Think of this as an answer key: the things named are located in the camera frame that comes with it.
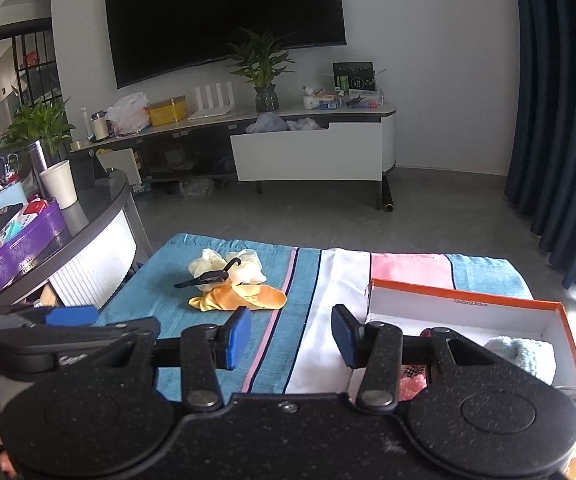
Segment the curtain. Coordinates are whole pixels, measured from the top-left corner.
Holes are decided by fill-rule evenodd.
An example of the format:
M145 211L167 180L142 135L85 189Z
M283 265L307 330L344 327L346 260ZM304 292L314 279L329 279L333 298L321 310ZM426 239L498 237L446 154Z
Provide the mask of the curtain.
M506 195L576 283L576 0L518 0L519 102Z

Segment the tv stand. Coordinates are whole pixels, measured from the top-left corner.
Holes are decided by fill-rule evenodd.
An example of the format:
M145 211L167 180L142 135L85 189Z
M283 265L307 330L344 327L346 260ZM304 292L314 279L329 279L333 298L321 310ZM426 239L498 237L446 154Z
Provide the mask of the tv stand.
M396 108L282 109L286 120L313 118L321 130L248 134L254 110L231 110L217 117L184 119L148 127L138 134L110 137L94 149L131 148L138 153L145 182L178 182L193 176L237 178L240 182L273 180L366 180L373 183L377 209L392 211L385 178L395 166ZM196 164L175 160L175 150Z

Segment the striped blanket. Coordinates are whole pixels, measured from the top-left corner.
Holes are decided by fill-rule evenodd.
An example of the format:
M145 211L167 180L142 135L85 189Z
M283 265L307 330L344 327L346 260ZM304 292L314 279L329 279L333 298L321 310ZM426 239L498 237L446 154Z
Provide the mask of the striped blanket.
M230 312L195 310L188 299L198 291L173 287L191 278L188 264L203 248L220 254L256 250L267 283L288 298L281 310L253 312L251 341L239 368L217 371L225 399L232 392L345 391L351 371L332 339L330 313L335 304L343 303L359 320L365 319L371 278L532 298L526 282L506 260L319 250L178 234L106 306L98 324L156 316L164 338L177 337L196 324L222 324ZM168 399L180 399L179 370L160 370L157 387Z

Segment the screw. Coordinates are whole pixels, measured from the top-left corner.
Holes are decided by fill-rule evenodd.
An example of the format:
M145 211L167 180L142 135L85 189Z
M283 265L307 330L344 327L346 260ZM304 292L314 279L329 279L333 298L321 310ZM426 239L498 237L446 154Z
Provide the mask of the screw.
M289 400L280 402L279 407L284 413L294 413L299 409L299 405L296 402L290 402Z
M368 390L361 393L359 400L366 408L384 408L392 404L395 399L385 390Z
M209 408L219 402L219 396L207 390L193 390L188 394L187 401L196 408Z

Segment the floor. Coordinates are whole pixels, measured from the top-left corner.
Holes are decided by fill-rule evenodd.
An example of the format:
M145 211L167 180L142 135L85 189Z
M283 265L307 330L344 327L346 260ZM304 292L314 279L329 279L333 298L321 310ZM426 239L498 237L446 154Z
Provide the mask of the floor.
M184 199L153 189L136 197L146 232L158 249L188 232L271 244L385 253L462 253L506 258L533 296L561 301L576 318L576 289L538 248L529 221L503 195L504 178L438 170L396 169L390 176L395 210L373 208L366 182L229 184L205 198Z

